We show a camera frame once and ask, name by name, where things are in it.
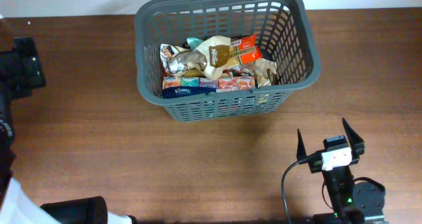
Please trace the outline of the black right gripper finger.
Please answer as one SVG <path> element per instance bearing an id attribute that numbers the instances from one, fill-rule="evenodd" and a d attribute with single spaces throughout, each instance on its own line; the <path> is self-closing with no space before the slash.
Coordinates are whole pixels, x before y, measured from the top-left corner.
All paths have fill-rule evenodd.
<path id="1" fill-rule="evenodd" d="M 364 148 L 365 147 L 364 140 L 362 139 L 362 137 L 360 137 L 360 135 L 358 135 L 358 133 L 356 133 L 356 131 L 352 129 L 352 127 L 349 125 L 349 123 L 346 121 L 344 117 L 342 118 L 342 124 L 347 134 L 347 138 L 349 140 L 350 146 L 352 148 Z"/>
<path id="2" fill-rule="evenodd" d="M 297 161 L 301 161 L 302 159 L 305 159 L 307 157 L 307 153 L 306 153 L 303 138 L 299 129 L 297 129 L 297 137 L 298 137 L 298 144 L 297 144 L 296 158 L 297 158 Z"/>

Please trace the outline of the beige cookie bag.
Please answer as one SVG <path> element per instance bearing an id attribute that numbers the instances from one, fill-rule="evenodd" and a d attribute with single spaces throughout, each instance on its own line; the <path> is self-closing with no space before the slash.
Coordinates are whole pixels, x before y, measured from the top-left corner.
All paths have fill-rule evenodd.
<path id="1" fill-rule="evenodd" d="M 254 76 L 258 88 L 274 85 L 277 74 L 277 64 L 264 58 L 257 59 L 243 66 L 243 70 Z"/>
<path id="2" fill-rule="evenodd" d="M 172 76 L 183 76 L 196 69 L 208 79 L 215 80 L 229 66 L 230 45 L 231 39 L 225 36 L 208 38 L 193 50 L 163 43 L 160 59 L 164 70 Z"/>

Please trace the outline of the San Remo spaghetti pack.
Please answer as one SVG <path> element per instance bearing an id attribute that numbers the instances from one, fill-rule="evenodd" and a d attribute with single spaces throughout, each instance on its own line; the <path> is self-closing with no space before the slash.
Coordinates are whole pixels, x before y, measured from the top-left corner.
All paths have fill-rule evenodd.
<path id="1" fill-rule="evenodd" d="M 255 41 L 256 36 L 254 35 L 245 38 L 240 38 L 238 40 L 231 39 L 231 45 L 229 49 L 230 59 L 228 62 L 229 66 L 225 70 L 234 69 L 236 67 L 246 65 L 247 63 L 251 63 L 253 61 L 256 61 L 257 59 L 262 58 L 260 49 L 255 44 Z"/>

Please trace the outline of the blue Kleenex tissue box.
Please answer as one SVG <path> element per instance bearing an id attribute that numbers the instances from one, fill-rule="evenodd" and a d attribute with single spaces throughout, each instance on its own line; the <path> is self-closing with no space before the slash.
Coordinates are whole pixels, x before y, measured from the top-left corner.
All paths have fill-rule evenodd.
<path id="1" fill-rule="evenodd" d="M 172 99 L 198 94 L 249 90 L 255 87 L 255 79 L 252 76 L 229 76 L 217 80 L 202 77 L 165 77 L 162 97 Z"/>

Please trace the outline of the light teal tissue pack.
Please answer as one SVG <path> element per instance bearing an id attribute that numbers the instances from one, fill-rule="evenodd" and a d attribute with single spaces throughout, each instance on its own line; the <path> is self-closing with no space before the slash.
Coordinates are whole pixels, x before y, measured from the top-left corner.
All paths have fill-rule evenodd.
<path id="1" fill-rule="evenodd" d="M 191 50 L 197 48 L 204 40 L 198 38 L 187 38 L 187 44 Z"/>

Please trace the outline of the green Nescafe coffee bag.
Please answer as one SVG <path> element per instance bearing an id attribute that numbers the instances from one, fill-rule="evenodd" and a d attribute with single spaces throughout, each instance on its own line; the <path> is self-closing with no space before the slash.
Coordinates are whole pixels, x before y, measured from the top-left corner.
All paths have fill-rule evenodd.
<path id="1" fill-rule="evenodd" d="M 222 78 L 232 77 L 232 76 L 251 76 L 251 74 L 247 70 L 244 71 L 244 70 L 234 70 L 234 69 L 224 70 L 222 73 Z"/>

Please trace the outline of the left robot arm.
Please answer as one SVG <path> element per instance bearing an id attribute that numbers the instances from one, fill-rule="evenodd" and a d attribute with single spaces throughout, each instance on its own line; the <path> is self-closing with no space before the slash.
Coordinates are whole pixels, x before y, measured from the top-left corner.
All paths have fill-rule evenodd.
<path id="1" fill-rule="evenodd" d="M 136 217 L 114 213 L 103 196 L 39 202 L 25 183 L 24 173 L 15 171 L 16 140 L 13 101 L 29 98 L 46 85 L 36 43 L 31 37 L 13 39 L 1 51 L 1 222 L 132 224 Z"/>

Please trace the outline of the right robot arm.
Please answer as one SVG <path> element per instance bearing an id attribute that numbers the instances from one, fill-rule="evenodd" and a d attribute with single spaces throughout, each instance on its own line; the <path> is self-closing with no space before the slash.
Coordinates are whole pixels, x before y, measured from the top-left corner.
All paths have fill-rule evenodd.
<path id="1" fill-rule="evenodd" d="M 345 135 L 323 140 L 324 148 L 306 153 L 302 135 L 298 135 L 297 160 L 307 164 L 311 173 L 321 173 L 332 212 L 313 215 L 313 223 L 384 223 L 386 188 L 369 177 L 355 178 L 350 167 L 365 153 L 365 142 L 345 119 Z"/>

